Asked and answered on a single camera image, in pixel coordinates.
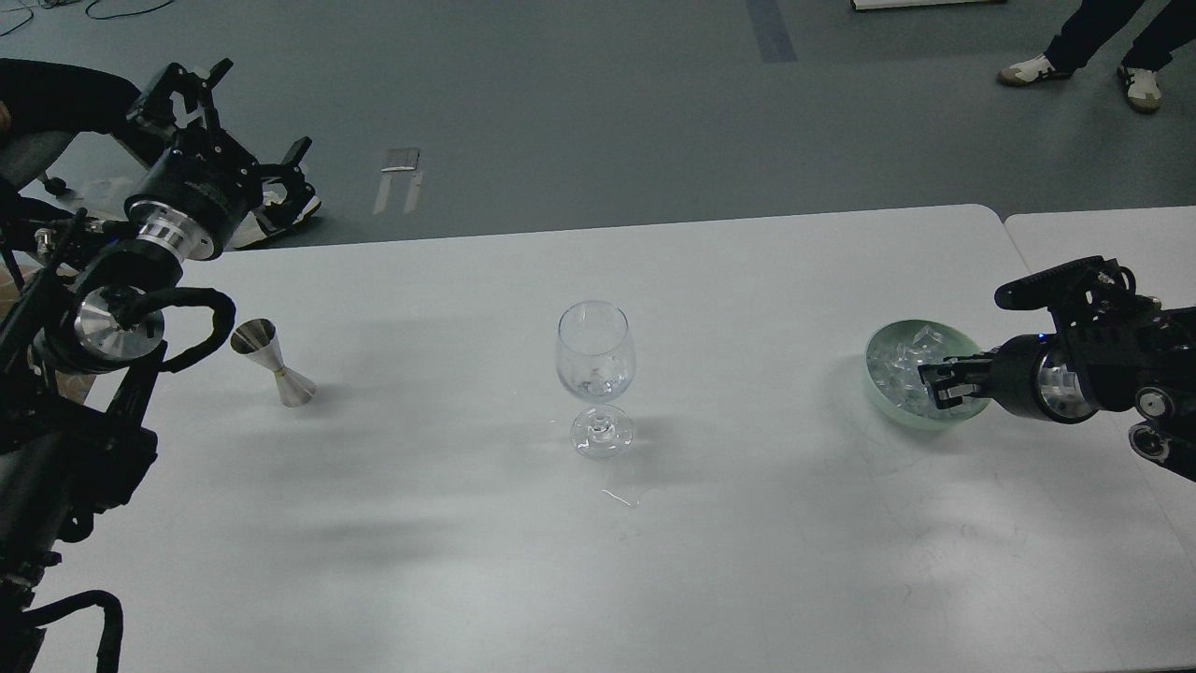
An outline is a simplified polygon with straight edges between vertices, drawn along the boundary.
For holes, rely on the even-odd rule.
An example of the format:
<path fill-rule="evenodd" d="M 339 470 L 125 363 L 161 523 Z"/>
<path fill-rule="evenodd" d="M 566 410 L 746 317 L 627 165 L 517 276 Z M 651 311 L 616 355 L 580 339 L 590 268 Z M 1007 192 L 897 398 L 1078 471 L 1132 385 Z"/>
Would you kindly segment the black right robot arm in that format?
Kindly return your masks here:
<path fill-rule="evenodd" d="M 1080 424 L 1136 410 L 1128 442 L 1145 460 L 1195 477 L 1195 314 L 1139 294 L 1118 261 L 1081 257 L 1001 285 L 999 308 L 1045 308 L 1051 334 L 1023 334 L 975 356 L 922 365 L 942 410 L 990 399 L 1013 416 Z"/>

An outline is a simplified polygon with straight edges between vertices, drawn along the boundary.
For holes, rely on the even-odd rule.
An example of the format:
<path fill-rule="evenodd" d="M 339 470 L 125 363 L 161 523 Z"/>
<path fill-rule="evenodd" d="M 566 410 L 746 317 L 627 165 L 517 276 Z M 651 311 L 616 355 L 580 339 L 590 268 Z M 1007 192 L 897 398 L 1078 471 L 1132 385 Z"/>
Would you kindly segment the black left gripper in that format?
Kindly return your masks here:
<path fill-rule="evenodd" d="M 126 112 L 134 128 L 170 145 L 126 198 L 124 214 L 140 241 L 166 249 L 177 261 L 216 259 L 258 204 L 254 218 L 266 235 L 289 233 L 321 209 L 303 170 L 310 136 L 295 140 L 281 163 L 260 165 L 222 131 L 213 91 L 232 68 L 228 57 L 205 77 L 167 65 Z M 178 100 L 197 116 L 188 126 L 177 122 Z"/>

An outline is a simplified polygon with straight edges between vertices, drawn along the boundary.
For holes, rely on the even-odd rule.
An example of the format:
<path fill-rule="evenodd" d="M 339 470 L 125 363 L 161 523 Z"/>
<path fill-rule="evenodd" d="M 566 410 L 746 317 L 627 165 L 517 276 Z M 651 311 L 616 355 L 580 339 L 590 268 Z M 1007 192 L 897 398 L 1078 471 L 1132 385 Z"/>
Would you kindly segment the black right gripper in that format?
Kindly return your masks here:
<path fill-rule="evenodd" d="M 1052 334 L 1023 334 L 994 350 L 920 365 L 919 379 L 939 410 L 986 408 L 995 400 L 1013 416 L 1055 420 L 1038 383 L 1055 345 L 1058 339 Z"/>

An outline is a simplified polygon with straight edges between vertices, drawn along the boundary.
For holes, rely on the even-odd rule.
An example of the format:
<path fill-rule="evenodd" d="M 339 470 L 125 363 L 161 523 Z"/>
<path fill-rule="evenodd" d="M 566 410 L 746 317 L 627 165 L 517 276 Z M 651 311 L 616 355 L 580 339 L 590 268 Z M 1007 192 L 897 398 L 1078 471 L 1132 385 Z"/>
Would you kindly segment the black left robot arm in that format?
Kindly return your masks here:
<path fill-rule="evenodd" d="M 182 285 L 188 261 L 215 261 L 307 221 L 321 198 L 305 179 L 303 136 L 262 163 L 227 131 L 205 74 L 167 65 L 146 88 L 77 65 L 4 60 L 4 669 L 30 672 L 47 628 L 100 608 L 94 669 L 120 667 L 123 610 L 86 591 L 33 608 L 56 542 L 77 544 L 94 516 L 132 501 L 157 460 L 144 420 L 155 383 L 230 345 L 271 371 L 283 404 L 315 384 L 287 367 L 266 319 L 234 324 L 221 290 Z M 145 169 L 120 216 L 22 195 L 80 134 L 104 134 Z"/>

